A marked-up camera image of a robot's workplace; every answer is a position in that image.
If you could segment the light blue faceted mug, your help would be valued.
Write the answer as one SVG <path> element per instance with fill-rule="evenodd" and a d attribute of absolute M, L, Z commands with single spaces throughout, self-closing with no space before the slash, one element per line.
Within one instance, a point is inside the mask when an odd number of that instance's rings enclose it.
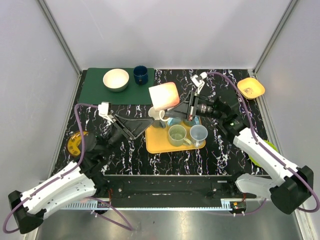
<path fill-rule="evenodd" d="M 172 127 L 174 125 L 178 125 L 180 122 L 181 122 L 180 119 L 170 117 L 166 124 L 167 124 L 168 127 Z"/>

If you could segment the pink mug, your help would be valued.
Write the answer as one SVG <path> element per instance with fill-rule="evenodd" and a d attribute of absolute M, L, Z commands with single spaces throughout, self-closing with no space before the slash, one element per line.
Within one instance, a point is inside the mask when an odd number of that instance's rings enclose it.
<path fill-rule="evenodd" d="M 180 96 L 174 82 L 166 82 L 148 88 L 152 106 L 156 111 L 167 110 L 180 103 Z"/>

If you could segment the grey-blue faceted mug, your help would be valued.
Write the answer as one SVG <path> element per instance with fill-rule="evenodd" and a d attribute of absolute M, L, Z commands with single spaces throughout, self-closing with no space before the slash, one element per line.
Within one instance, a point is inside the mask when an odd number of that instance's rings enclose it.
<path fill-rule="evenodd" d="M 166 127 L 166 123 L 162 121 L 165 117 L 165 111 L 164 110 L 155 110 L 154 107 L 151 107 L 148 110 L 148 116 L 152 117 L 154 119 L 154 122 L 152 123 L 152 126 L 154 128 L 161 128 L 164 129 Z"/>

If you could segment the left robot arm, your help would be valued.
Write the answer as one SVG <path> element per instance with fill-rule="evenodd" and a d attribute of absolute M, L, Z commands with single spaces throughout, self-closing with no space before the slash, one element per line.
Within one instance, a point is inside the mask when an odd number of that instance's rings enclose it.
<path fill-rule="evenodd" d="M 112 127 L 106 137 L 88 133 L 81 140 L 80 155 L 58 173 L 35 186 L 8 195 L 10 216 L 14 217 L 17 231 L 27 234 L 38 228 L 46 218 L 68 204 L 87 197 L 103 198 L 108 186 L 101 169 L 107 164 L 104 156 L 124 140 L 137 139 L 154 118 L 125 118 L 109 115 Z"/>

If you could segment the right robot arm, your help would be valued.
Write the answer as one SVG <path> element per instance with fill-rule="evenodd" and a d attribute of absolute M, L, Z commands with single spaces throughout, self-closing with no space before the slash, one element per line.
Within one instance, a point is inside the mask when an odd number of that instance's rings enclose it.
<path fill-rule="evenodd" d="M 180 104 L 165 111 L 165 116 L 191 120 L 202 116 L 217 120 L 220 135 L 252 157 L 269 178 L 248 173 L 238 174 L 227 185 L 228 195 L 239 198 L 244 193 L 271 200 L 284 214 L 297 210 L 312 194 L 314 172 L 308 167 L 299 167 L 269 146 L 243 118 L 236 113 L 236 106 L 227 104 L 221 97 L 213 102 L 204 96 L 189 92 Z"/>

